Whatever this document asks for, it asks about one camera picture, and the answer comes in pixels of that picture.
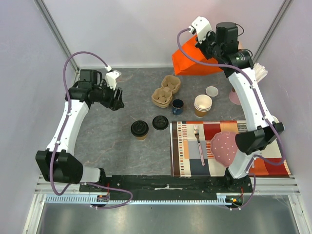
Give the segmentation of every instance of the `gray floor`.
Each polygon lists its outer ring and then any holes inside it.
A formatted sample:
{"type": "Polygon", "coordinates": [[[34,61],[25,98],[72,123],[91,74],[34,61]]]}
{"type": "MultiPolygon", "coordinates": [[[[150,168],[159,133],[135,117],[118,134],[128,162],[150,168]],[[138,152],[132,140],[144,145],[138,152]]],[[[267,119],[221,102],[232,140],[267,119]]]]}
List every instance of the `gray floor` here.
{"type": "Polygon", "coordinates": [[[45,204],[37,234],[298,234],[287,197],[259,197],[241,211],[205,205],[128,205],[96,211],[45,204]]]}
{"type": "Polygon", "coordinates": [[[153,105],[151,96],[166,75],[173,74],[172,68],[120,69],[125,108],[111,111],[100,104],[92,105],[85,117],[76,141],[75,157],[84,165],[102,167],[110,175],[169,175],[170,140],[169,128],[155,130],[152,120],[164,115],[170,122],[197,120],[194,114],[194,99],[204,94],[208,86],[219,89],[209,114],[202,120],[245,119],[241,106],[229,100],[231,84],[223,73],[210,76],[183,76],[181,89],[174,98],[184,101],[184,112],[171,114],[171,108],[153,105]],[[136,140],[131,124],[144,120],[150,131],[145,141],[136,140]]]}

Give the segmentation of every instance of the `blue mug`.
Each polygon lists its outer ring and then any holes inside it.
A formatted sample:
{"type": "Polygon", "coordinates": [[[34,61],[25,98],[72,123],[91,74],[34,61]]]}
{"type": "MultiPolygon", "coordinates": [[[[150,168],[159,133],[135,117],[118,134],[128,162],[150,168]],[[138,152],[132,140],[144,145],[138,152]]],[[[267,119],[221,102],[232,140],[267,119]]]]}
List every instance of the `blue mug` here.
{"type": "Polygon", "coordinates": [[[176,99],[171,103],[171,111],[174,115],[180,115],[183,112],[183,101],[180,99],[176,99]]]}

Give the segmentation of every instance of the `orange container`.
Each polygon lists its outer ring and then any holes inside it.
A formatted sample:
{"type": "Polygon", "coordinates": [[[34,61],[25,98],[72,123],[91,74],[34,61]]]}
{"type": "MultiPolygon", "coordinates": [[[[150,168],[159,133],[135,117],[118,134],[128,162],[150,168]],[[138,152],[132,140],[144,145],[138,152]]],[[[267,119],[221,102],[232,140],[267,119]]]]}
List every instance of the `orange container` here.
{"type": "MultiPolygon", "coordinates": [[[[214,58],[209,60],[205,59],[201,51],[195,47],[195,38],[196,36],[192,37],[182,46],[185,52],[198,61],[217,64],[218,62],[214,58]]],[[[172,55],[172,62],[174,65],[175,74],[180,76],[205,76],[217,72],[222,72],[222,70],[218,67],[203,66],[189,60],[184,56],[184,54],[182,54],[180,50],[177,50],[172,55]]]]}

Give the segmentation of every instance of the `stacked paper cup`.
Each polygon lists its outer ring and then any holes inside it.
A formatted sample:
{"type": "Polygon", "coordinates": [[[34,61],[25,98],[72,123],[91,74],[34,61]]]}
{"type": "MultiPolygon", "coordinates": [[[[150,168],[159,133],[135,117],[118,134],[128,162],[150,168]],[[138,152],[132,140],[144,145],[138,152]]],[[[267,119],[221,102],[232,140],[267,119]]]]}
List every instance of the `stacked paper cup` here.
{"type": "Polygon", "coordinates": [[[195,98],[194,107],[195,115],[197,117],[204,117],[206,113],[210,110],[213,101],[207,95],[198,95],[195,98]]]}

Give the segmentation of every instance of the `black plastic lid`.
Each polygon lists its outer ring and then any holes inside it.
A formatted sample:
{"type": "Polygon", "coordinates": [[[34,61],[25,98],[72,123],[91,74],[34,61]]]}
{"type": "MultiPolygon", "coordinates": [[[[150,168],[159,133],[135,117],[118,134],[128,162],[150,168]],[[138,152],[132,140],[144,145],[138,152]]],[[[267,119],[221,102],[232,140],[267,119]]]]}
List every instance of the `black plastic lid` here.
{"type": "Polygon", "coordinates": [[[131,125],[131,133],[135,137],[143,137],[148,133],[148,124],[142,120],[138,120],[131,125]]]}
{"type": "Polygon", "coordinates": [[[164,130],[168,127],[169,121],[165,116],[156,116],[153,119],[153,127],[157,130],[164,130]]]}

